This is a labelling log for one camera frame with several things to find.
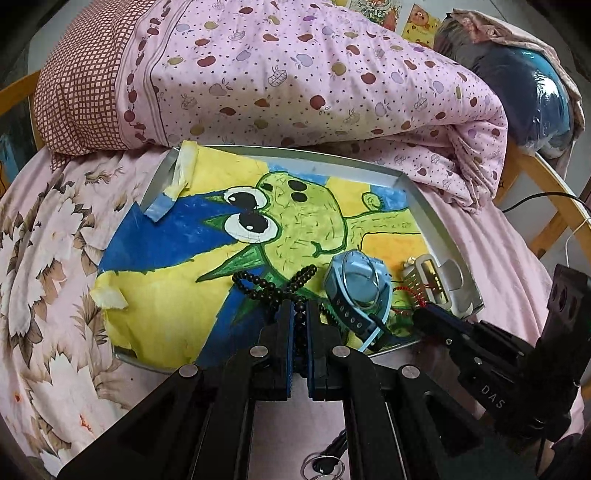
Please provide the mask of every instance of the metal screw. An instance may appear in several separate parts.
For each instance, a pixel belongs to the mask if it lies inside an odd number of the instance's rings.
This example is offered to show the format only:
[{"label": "metal screw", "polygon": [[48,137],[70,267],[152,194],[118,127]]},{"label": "metal screw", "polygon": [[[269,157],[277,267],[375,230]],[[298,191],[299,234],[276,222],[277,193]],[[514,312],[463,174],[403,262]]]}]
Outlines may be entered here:
[{"label": "metal screw", "polygon": [[412,379],[417,378],[421,374],[421,371],[414,365],[406,365],[406,367],[402,368],[402,374],[406,378]]},{"label": "metal screw", "polygon": [[255,358],[263,358],[267,356],[269,349],[265,345],[255,345],[251,348],[251,356]]},{"label": "metal screw", "polygon": [[197,375],[199,367],[195,364],[185,364],[178,369],[178,374],[183,378],[191,378]]},{"label": "metal screw", "polygon": [[349,350],[349,347],[345,345],[337,345],[333,348],[333,355],[338,356],[340,358],[345,358],[349,356],[350,353],[351,350]]}]

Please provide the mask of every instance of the apple print fabric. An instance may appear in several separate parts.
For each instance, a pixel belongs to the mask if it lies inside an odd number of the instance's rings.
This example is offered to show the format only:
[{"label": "apple print fabric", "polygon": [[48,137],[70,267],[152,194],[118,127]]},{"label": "apple print fabric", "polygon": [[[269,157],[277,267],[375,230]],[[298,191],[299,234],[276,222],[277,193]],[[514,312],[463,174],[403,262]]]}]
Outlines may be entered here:
[{"label": "apple print fabric", "polygon": [[470,211],[496,193],[506,119],[495,94],[330,2],[157,0],[113,68],[117,149],[322,144],[404,171]]}]

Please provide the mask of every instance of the green cartoon creature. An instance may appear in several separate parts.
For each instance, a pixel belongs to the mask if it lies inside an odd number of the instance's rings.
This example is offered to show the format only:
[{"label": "green cartoon creature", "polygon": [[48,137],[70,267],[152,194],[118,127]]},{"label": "green cartoon creature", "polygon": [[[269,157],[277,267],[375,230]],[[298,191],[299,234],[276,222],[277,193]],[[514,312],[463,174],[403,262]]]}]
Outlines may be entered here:
[{"label": "green cartoon creature", "polygon": [[[325,297],[323,279],[334,255],[361,249],[363,237],[370,233],[420,234],[408,208],[383,210],[379,196],[365,192],[362,201],[368,211],[343,217],[329,189],[283,171],[266,174],[255,188],[232,187],[207,198],[234,205],[242,212],[205,223],[249,245],[197,282],[262,267],[260,277],[283,288],[298,270],[314,264],[317,274],[299,293],[320,299]],[[254,305],[245,298],[234,321]]]}]

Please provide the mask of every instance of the wooden bed frame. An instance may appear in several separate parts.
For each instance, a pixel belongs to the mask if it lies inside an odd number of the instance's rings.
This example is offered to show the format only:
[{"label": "wooden bed frame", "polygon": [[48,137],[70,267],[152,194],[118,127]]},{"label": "wooden bed frame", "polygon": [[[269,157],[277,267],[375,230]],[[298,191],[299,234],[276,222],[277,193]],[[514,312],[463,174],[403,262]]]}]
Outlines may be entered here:
[{"label": "wooden bed frame", "polygon": [[[37,130],[35,118],[33,115],[33,101],[35,96],[35,87],[39,80],[39,71],[31,73],[22,79],[0,91],[0,115],[8,112],[14,105],[27,100],[31,111],[31,125],[37,150],[40,150],[44,142]],[[509,143],[505,156],[505,167],[501,174],[501,182],[494,200],[495,205],[499,205],[506,193],[515,183],[517,177],[525,173],[529,176],[542,192],[565,192],[573,194],[568,185],[558,174],[539,156],[530,156],[522,153],[518,147]],[[558,240],[566,228],[572,231],[577,229],[587,218],[589,214],[585,208],[578,202],[565,197],[548,197],[556,207],[557,213],[544,229],[530,242],[529,248],[538,257],[541,258],[548,249]],[[591,264],[591,225],[585,223],[575,233],[585,257]],[[591,381],[582,388],[583,398],[591,400]]]}]

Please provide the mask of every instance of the cartoon eye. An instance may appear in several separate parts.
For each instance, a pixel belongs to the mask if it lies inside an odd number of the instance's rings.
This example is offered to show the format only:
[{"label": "cartoon eye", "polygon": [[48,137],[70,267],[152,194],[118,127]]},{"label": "cartoon eye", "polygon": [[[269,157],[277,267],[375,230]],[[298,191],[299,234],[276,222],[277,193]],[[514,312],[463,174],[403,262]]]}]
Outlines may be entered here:
[{"label": "cartoon eye", "polygon": [[232,187],[223,194],[223,199],[230,205],[245,210],[257,210],[267,204],[263,192],[252,187]]},{"label": "cartoon eye", "polygon": [[277,224],[259,212],[242,212],[230,215],[224,223],[224,230],[239,242],[261,244],[277,236]]}]

